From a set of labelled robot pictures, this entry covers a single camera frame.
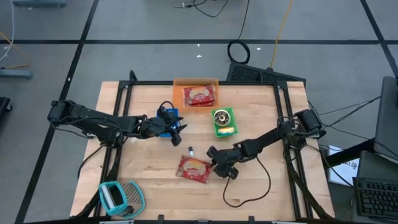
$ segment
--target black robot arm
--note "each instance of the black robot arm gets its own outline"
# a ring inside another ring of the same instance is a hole
[[[322,124],[312,110],[303,110],[294,114],[288,121],[278,122],[277,127],[256,139],[246,139],[233,144],[232,149],[217,150],[211,146],[207,155],[211,158],[212,165],[216,166],[214,172],[222,177],[235,179],[238,170],[234,167],[237,162],[247,162],[256,158],[262,150],[281,140],[288,139],[290,145],[296,149],[303,148],[305,138],[317,137],[323,131]]]
[[[70,100],[53,101],[47,119],[57,129],[61,125],[73,125],[82,130],[85,136],[97,136],[102,145],[120,147],[124,137],[147,139],[170,133],[172,143],[181,142],[180,131],[187,125],[175,126],[183,118],[175,116],[163,106],[157,110],[158,118],[142,116],[113,116]]]

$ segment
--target teal basket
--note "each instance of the teal basket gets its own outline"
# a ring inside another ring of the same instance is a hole
[[[231,122],[229,122],[229,125],[221,127],[221,126],[218,126],[214,122],[213,117],[214,117],[214,114],[216,113],[216,111],[218,111],[218,110],[226,110],[229,113],[229,115],[231,116]],[[213,126],[214,126],[214,131],[215,131],[216,137],[220,138],[220,137],[225,137],[225,136],[231,136],[233,134],[237,134],[238,133],[238,128],[236,127],[236,123],[235,123],[234,111],[232,110],[232,108],[220,108],[220,109],[217,109],[217,110],[212,110],[211,111],[211,119],[213,120]],[[221,129],[221,128],[230,128],[230,127],[233,127],[235,129],[235,132],[228,133],[228,134],[218,134],[218,130],[219,129]]]

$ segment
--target yellow cable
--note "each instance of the yellow cable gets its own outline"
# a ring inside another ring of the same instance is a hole
[[[293,0],[290,0],[289,7],[287,8],[287,11],[284,16],[284,20],[282,21],[282,24],[280,25],[278,36],[276,37],[276,40],[275,40],[274,53],[272,54],[271,65],[269,66],[270,68],[272,68],[272,66],[274,65],[274,59],[275,59],[275,55],[276,55],[276,48],[278,45],[278,40],[279,40],[280,34],[282,33],[282,29],[284,28],[286,18],[287,18],[287,15],[289,15],[290,8],[292,7],[292,4],[293,4]]]
[[[11,41],[2,33],[0,32],[0,35],[11,44]],[[12,65],[10,67],[6,67],[6,69],[11,69],[11,68],[24,68],[24,67],[28,67],[30,65],[30,60],[26,57],[26,55],[23,53],[23,51],[15,44],[13,44],[10,47],[15,47],[15,49],[27,60],[26,64],[23,65]]]

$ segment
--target white paper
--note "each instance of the white paper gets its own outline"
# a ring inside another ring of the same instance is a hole
[[[336,146],[329,146],[331,149],[336,149],[340,150],[340,148]],[[334,153],[337,153],[338,151],[330,150],[328,151],[328,155],[333,155]],[[354,159],[349,162],[342,163],[338,166],[334,166],[334,170],[342,177],[344,178],[348,183],[353,185],[353,177],[356,177],[356,174],[358,172],[358,166],[359,166],[359,159]],[[336,183],[336,184],[342,184],[345,186],[348,186],[340,177],[338,177],[331,168],[329,168],[329,181]]]

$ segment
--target snack package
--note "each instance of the snack package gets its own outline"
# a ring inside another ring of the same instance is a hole
[[[214,85],[184,88],[183,97],[185,106],[213,106],[215,88]]]
[[[176,176],[207,183],[211,171],[210,166],[208,162],[182,156]]]

